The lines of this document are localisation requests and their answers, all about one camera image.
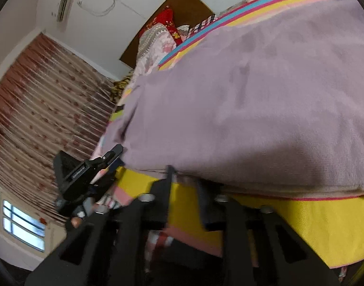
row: purple blanket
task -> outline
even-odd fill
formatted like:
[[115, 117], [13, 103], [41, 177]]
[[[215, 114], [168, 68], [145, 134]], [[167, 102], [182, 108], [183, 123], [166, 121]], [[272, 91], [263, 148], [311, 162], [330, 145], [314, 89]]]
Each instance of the purple blanket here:
[[328, 0], [208, 34], [138, 78], [104, 151], [269, 194], [364, 194], [364, 10]]

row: window pane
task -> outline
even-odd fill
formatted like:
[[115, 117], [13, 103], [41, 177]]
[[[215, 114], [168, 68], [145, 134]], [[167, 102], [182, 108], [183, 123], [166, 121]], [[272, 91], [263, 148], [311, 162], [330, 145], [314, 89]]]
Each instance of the window pane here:
[[25, 220], [19, 218], [15, 214], [13, 214], [13, 221], [18, 223], [19, 225], [23, 226], [24, 228], [36, 233], [37, 235], [44, 236], [44, 230], [42, 230], [38, 227], [35, 227], [35, 226], [31, 225], [30, 223], [27, 223]]
[[4, 208], [3, 208], [3, 213], [4, 213], [7, 217], [11, 218], [11, 211], [10, 211], [9, 209], [6, 209], [6, 208], [4, 207]]
[[21, 227], [15, 224], [13, 224], [13, 235], [20, 238], [24, 242], [27, 242], [28, 244], [35, 246], [40, 250], [44, 250], [44, 240], [38, 238], [37, 236], [34, 236], [33, 234], [27, 232], [26, 230], [22, 229]]
[[8, 201], [4, 200], [4, 201], [3, 201], [3, 205], [4, 205], [5, 207], [7, 207], [8, 209], [11, 209], [11, 203], [10, 203], [10, 202], [8, 202]]
[[31, 216], [23, 213], [21, 210], [18, 210], [15, 206], [13, 206], [13, 213], [15, 213], [16, 215], [20, 216], [21, 218], [29, 221], [30, 223], [33, 223], [38, 228], [41, 228], [43, 230], [45, 229], [45, 225], [43, 225], [40, 221], [38, 221], [37, 219], [34, 219]]
[[3, 218], [3, 227], [6, 231], [11, 233], [11, 221], [7, 218]]

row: wooden headboard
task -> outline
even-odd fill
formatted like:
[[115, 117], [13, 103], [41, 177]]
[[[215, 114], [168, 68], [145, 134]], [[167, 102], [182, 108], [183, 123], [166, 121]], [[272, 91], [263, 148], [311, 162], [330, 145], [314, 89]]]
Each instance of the wooden headboard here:
[[[167, 5], [173, 10], [174, 23], [177, 27], [182, 25], [196, 26], [214, 14], [212, 10], [210, 10], [201, 0], [166, 0], [143, 25], [143, 27], [151, 22], [153, 18], [156, 17], [156, 15], [158, 15]], [[123, 63], [127, 64], [131, 68], [135, 68], [136, 65], [138, 45], [139, 32], [120, 58]]]

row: red pillow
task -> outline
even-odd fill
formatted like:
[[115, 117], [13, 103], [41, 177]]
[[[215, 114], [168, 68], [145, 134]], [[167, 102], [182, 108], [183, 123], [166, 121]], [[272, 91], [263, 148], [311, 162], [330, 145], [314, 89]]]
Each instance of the red pillow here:
[[176, 42], [177, 46], [179, 44], [182, 44], [181, 36], [179, 35], [178, 30], [173, 22], [173, 10], [169, 6], [166, 6], [166, 8], [163, 11], [161, 11], [150, 24], [147, 24], [145, 28], [143, 28], [139, 32], [139, 37], [141, 37], [146, 30], [149, 30], [155, 24], [163, 24], [168, 29], [171, 36], [174, 38], [174, 41]]

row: floral curtain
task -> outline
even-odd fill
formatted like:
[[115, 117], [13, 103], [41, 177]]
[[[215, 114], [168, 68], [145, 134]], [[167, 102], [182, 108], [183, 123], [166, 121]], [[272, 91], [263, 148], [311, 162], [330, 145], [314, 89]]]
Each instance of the floral curtain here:
[[91, 156], [114, 109], [112, 85], [47, 36], [32, 41], [0, 81], [0, 185], [63, 222], [53, 158]]

